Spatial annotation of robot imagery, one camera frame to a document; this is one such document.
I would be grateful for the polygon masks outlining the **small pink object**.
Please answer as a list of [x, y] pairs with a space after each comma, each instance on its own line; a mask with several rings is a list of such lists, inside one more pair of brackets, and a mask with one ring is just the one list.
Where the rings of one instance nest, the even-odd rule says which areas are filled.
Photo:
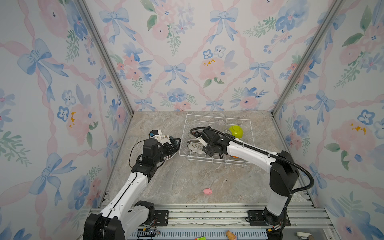
[[213, 193], [213, 191], [210, 189], [210, 188], [206, 188], [206, 189], [204, 189], [203, 190], [203, 193], [205, 194], [205, 195], [211, 195], [212, 193]]

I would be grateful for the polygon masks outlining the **red green rimmed plate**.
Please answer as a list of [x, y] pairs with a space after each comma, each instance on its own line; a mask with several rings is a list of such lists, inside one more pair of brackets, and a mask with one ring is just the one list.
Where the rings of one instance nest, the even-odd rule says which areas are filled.
[[181, 139], [170, 139], [170, 142], [163, 144], [164, 160], [171, 159], [180, 149]]

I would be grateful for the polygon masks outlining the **right aluminium corner post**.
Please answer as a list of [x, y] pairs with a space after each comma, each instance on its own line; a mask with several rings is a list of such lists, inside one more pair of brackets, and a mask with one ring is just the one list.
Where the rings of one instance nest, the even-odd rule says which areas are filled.
[[317, 50], [321, 40], [326, 36], [326, 32], [331, 27], [333, 21], [336, 19], [337, 15], [341, 11], [341, 7], [343, 6], [344, 3], [345, 1], [342, 1], [342, 0], [336, 0], [331, 2], [331, 6], [329, 7], [329, 10], [326, 12], [323, 18], [323, 22], [320, 24], [317, 31], [315, 32], [313, 36], [313, 40], [308, 45], [307, 49], [305, 50], [302, 56], [301, 61], [298, 64], [298, 68], [293, 72], [292, 77], [289, 79], [287, 85], [282, 91], [282, 94], [278, 98], [277, 103], [275, 104], [273, 110], [271, 111], [271, 114], [273, 117], [276, 117], [279, 114], [279, 111], [281, 110], [291, 89], [294, 87], [297, 79], [300, 77], [300, 75], [304, 71], [304, 68], [307, 66], [308, 62], [310, 61], [312, 55]]

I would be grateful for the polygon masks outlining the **left aluminium corner post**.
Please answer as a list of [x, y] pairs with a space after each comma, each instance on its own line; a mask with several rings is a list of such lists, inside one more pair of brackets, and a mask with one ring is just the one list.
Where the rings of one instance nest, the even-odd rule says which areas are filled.
[[83, 0], [75, 0], [75, 5], [79, 9], [81, 17], [84, 19], [85, 25], [90, 31], [90, 35], [93, 38], [96, 48], [101, 55], [101, 59], [104, 62], [108, 73], [110, 74], [113, 83], [116, 85], [118, 93], [120, 94], [124, 106], [127, 108], [129, 115], [132, 117], [134, 115], [134, 111], [129, 103], [127, 94], [125, 93], [124, 86], [121, 83], [115, 68], [113, 67], [112, 60], [108, 54], [107, 48], [102, 41], [102, 36], [94, 22], [92, 14], [87, 6], [86, 1]]

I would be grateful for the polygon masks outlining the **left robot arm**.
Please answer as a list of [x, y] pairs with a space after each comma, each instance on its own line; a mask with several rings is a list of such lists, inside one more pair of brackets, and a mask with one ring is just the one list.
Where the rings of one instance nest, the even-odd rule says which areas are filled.
[[124, 186], [99, 214], [90, 214], [85, 222], [84, 240], [126, 240], [141, 225], [152, 226], [154, 204], [137, 201], [162, 164], [180, 149], [181, 139], [171, 136], [151, 136], [143, 141]]

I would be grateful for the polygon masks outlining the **aluminium corner post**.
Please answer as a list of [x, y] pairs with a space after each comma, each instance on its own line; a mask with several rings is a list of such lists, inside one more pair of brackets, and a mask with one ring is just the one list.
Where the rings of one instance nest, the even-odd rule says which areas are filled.
[[313, 36], [313, 40], [308, 45], [307, 49], [305, 50], [302, 56], [301, 61], [298, 64], [298, 68], [293, 72], [292, 77], [289, 79], [287, 85], [282, 91], [282, 94], [278, 98], [277, 103], [275, 104], [273, 110], [271, 111], [271, 114], [273, 117], [276, 117], [279, 114], [279, 111], [281, 110], [291, 89], [294, 87], [297, 79], [300, 77], [300, 75], [304, 71], [304, 68], [307, 66], [308, 62], [310, 61], [312, 55], [317, 50], [321, 40], [326, 36], [326, 32], [331, 27], [333, 21], [336, 19], [337, 15], [341, 11], [341, 7], [343, 6], [344, 3], [345, 1], [342, 1], [342, 0], [336, 0], [331, 2], [331, 6], [329, 7], [329, 10], [326, 12], [323, 18], [323, 22], [320, 24], [317, 31], [315, 32]]
[[124, 86], [121, 83], [115, 68], [113, 67], [112, 60], [108, 54], [107, 48], [102, 41], [102, 36], [94, 22], [92, 14], [87, 6], [86, 1], [83, 0], [75, 0], [75, 5], [79, 9], [81, 17], [84, 19], [85, 25], [90, 31], [90, 35], [93, 38], [96, 48], [101, 55], [101, 59], [104, 62], [108, 73], [110, 74], [113, 83], [116, 85], [118, 93], [120, 94], [124, 106], [127, 108], [129, 115], [132, 117], [134, 115], [134, 111], [129, 103], [127, 94], [125, 93]]

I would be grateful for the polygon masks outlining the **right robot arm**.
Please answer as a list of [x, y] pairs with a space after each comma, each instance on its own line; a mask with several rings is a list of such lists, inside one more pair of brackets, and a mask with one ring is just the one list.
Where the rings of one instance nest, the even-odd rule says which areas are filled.
[[291, 155], [282, 151], [269, 152], [247, 144], [233, 135], [228, 135], [209, 127], [193, 128], [190, 134], [202, 145], [203, 152], [212, 157], [232, 156], [245, 160], [269, 174], [271, 194], [262, 213], [261, 221], [272, 231], [281, 231], [285, 227], [287, 208], [294, 194], [298, 180], [298, 167]]

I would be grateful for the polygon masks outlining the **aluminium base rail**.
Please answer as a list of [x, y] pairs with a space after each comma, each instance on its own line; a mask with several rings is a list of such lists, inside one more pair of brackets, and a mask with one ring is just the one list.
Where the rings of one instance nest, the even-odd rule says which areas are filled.
[[283, 225], [264, 222], [260, 205], [153, 205], [92, 210], [82, 240], [337, 240], [324, 209], [297, 203]]

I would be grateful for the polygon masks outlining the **lime green bowl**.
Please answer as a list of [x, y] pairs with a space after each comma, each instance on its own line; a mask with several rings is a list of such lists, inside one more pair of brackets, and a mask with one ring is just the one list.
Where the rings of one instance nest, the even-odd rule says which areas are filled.
[[243, 129], [238, 125], [233, 125], [229, 128], [229, 131], [231, 134], [236, 137], [237, 139], [241, 139], [244, 135]]

